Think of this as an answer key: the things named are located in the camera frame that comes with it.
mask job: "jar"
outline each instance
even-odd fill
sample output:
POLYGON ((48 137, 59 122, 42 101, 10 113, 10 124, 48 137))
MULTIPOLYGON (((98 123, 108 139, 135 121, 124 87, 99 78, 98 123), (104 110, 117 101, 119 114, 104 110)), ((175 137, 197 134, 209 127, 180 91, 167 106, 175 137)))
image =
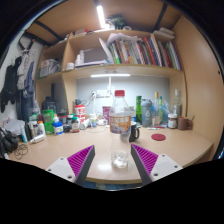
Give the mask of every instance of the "jar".
POLYGON ((168 114, 168 127, 169 128, 177 127, 177 114, 168 114))

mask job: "beige wall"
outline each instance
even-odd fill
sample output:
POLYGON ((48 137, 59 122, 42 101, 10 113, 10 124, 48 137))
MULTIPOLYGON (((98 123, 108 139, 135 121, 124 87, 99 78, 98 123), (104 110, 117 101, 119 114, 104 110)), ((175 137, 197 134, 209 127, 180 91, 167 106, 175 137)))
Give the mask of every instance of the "beige wall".
POLYGON ((199 162, 213 158, 224 124, 224 87, 219 67, 206 40, 186 18, 173 29, 186 75, 187 115, 194 115, 194 131, 211 140, 213 148, 199 162))

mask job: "box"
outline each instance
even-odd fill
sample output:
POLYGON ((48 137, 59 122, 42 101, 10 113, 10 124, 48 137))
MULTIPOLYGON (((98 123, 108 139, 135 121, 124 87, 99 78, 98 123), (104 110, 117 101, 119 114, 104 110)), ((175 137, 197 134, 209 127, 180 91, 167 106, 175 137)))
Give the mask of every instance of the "box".
POLYGON ((48 59, 41 62, 39 78, 61 71, 61 66, 54 59, 48 59))

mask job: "plastic bottle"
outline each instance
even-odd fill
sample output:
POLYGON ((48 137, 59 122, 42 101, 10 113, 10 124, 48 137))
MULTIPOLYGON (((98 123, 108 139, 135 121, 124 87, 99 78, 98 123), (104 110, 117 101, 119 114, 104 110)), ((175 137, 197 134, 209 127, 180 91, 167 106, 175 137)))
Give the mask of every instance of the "plastic bottle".
POLYGON ((54 127, 54 134, 55 135, 61 135, 61 134, 64 133, 63 125, 59 121, 58 117, 54 117, 53 127, 54 127))
POLYGON ((177 89, 175 89, 175 98, 173 101, 173 113, 177 114, 177 117, 181 116, 181 106, 182 102, 180 99, 180 92, 177 89))
POLYGON ((148 99, 142 99, 141 109, 142 109, 142 127, 149 127, 152 122, 151 115, 152 101, 148 99))
POLYGON ((38 121, 38 129, 40 131, 40 134, 43 134, 44 137, 46 137, 46 132, 45 132, 43 121, 38 121))
POLYGON ((44 135, 38 135, 36 137, 34 137, 33 139, 30 140, 30 143, 38 143, 40 141, 44 140, 44 135))
POLYGON ((84 63, 84 51, 81 50, 79 54, 80 54, 80 62, 83 64, 84 63))
POLYGON ((27 143, 27 137, 26 137, 26 132, 25 132, 25 129, 24 129, 24 126, 22 126, 22 124, 20 125, 20 129, 21 129, 21 134, 22 134, 22 138, 23 138, 23 142, 24 143, 27 143))
POLYGON ((72 133, 77 133, 80 131, 80 122, 77 117, 72 118, 72 133))
POLYGON ((124 90, 115 91, 115 100, 110 108, 110 133, 111 133, 111 160, 118 168, 128 165, 130 152, 131 110, 123 110, 128 107, 124 90))
POLYGON ((141 110, 142 96, 136 96, 136 122, 142 123, 142 110, 141 110))
POLYGON ((159 124, 161 124, 163 122, 162 96, 159 97, 159 111, 158 111, 158 116, 159 116, 159 124))

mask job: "can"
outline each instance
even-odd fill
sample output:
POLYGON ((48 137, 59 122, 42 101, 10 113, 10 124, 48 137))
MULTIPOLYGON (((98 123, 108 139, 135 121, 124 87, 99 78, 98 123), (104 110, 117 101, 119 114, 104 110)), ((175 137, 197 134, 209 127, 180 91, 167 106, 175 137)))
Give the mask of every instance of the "can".
POLYGON ((79 104, 74 106, 74 114, 79 118, 80 122, 85 121, 85 105, 79 104))

